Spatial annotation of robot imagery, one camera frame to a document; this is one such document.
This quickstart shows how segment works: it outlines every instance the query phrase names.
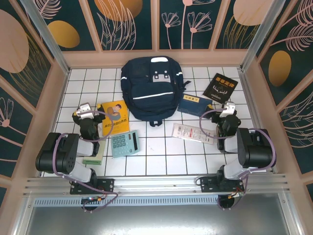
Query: navy blue backpack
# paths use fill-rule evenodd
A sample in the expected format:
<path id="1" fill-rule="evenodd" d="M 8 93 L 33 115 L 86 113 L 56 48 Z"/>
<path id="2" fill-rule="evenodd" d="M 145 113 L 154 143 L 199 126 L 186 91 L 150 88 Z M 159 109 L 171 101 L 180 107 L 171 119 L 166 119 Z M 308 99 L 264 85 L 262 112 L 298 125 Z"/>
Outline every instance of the navy blue backpack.
<path id="1" fill-rule="evenodd" d="M 136 58 L 122 68 L 127 107 L 136 119 L 149 121 L 152 127 L 174 114 L 188 83 L 183 82 L 179 63 L 167 56 Z"/>

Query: cartoon character illustration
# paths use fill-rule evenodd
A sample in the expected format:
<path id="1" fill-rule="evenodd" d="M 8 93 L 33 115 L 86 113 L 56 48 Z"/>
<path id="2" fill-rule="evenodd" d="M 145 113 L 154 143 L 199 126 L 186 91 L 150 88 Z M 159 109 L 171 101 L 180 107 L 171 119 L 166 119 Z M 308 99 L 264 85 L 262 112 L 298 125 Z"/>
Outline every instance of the cartoon character illustration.
<path id="1" fill-rule="evenodd" d="M 217 93 L 227 94 L 227 92 L 228 92 L 228 91 L 224 91 L 223 87 L 216 87 L 215 85 L 213 86 L 213 89 L 214 89 Z"/>
<path id="2" fill-rule="evenodd" d="M 114 121 L 117 121 L 121 118 L 121 114 L 119 113 L 119 110 L 122 108 L 120 104 L 117 104 L 113 107 L 108 107 L 107 113 L 111 116 L 111 118 Z"/>

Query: book cover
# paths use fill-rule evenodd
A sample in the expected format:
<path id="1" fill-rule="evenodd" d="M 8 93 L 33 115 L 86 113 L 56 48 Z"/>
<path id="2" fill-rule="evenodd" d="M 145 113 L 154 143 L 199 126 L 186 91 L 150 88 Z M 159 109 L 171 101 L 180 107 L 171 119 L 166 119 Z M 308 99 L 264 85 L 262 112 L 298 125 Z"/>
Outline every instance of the book cover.
<path id="1" fill-rule="evenodd" d="M 113 119 L 114 128 L 111 135 L 128 132 L 128 110 L 124 100 L 106 102 L 102 104 L 104 111 Z M 102 134 L 107 135 L 111 129 L 111 120 L 106 117 L 102 121 Z"/>
<path id="2" fill-rule="evenodd" d="M 224 104 L 229 100 L 237 84 L 237 81 L 217 73 L 209 86 L 205 89 L 203 95 Z"/>
<path id="3" fill-rule="evenodd" d="M 210 104 L 212 104 L 211 99 L 184 94 L 179 102 L 178 111 L 201 117 L 206 107 Z"/>

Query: yellow book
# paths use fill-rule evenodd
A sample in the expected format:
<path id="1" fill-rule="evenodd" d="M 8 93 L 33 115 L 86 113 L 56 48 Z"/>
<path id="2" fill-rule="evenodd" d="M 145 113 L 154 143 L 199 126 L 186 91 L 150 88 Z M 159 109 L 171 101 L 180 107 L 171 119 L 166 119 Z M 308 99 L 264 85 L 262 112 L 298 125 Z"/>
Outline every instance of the yellow book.
<path id="1" fill-rule="evenodd" d="M 128 110 L 124 100 L 107 102 L 102 104 L 104 112 L 106 112 L 113 119 L 114 128 L 111 135 L 128 132 Z M 102 121 L 102 134 L 107 135 L 111 129 L 111 120 L 106 117 Z"/>

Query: backpack handle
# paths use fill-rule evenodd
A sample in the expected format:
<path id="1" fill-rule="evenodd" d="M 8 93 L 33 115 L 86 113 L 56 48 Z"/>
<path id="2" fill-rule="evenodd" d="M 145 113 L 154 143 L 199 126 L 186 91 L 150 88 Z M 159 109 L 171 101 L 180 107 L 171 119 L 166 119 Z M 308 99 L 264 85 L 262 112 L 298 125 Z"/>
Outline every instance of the backpack handle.
<path id="1" fill-rule="evenodd" d="M 162 125 L 162 121 L 157 121 L 157 124 L 154 121 L 150 121 L 150 126 L 155 127 L 155 126 L 161 126 Z"/>

